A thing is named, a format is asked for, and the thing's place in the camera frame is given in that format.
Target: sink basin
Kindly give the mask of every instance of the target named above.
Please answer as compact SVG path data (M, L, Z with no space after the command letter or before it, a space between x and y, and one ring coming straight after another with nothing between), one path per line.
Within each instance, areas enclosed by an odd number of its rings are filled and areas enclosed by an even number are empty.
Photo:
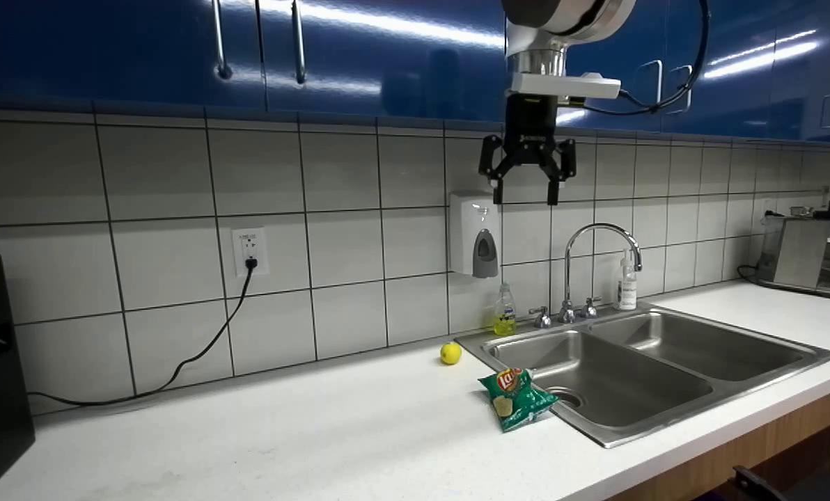
M599 321L588 333L721 383L752 383L816 353L808 346L662 312Z
M684 422L830 351L667 312L631 312L514 337L462 337L475 359L525 367L554 416L603 449Z

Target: yellow ball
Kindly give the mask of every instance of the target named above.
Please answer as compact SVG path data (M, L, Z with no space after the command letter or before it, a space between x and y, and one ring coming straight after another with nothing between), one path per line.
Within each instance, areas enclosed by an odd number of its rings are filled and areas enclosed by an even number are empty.
M440 362L442 366L455 366L462 359L462 348L455 346L455 342L446 342L442 348L440 348Z

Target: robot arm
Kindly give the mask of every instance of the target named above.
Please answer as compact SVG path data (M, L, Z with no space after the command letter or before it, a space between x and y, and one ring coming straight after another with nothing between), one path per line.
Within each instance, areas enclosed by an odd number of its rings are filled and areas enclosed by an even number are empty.
M478 174L489 179L493 200L503 199L503 177L536 164L547 179L547 206L559 185L575 177L575 146L557 143L557 106L572 97L618 97L621 83L602 76L564 76L564 49L613 37L635 0L501 0L508 21L506 57L514 60L503 108L503 139L486 138Z

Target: toaster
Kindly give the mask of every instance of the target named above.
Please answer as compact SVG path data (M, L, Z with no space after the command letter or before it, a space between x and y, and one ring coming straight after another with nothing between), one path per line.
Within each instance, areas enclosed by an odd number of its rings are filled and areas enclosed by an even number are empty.
M760 284L830 296L830 221L784 217L766 235Z

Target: soap dispenser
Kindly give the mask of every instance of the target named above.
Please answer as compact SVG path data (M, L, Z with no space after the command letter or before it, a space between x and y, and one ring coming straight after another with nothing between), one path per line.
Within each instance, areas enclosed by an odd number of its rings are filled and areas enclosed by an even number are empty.
M489 195L450 195L450 270L469 280L497 277L497 228L497 210Z

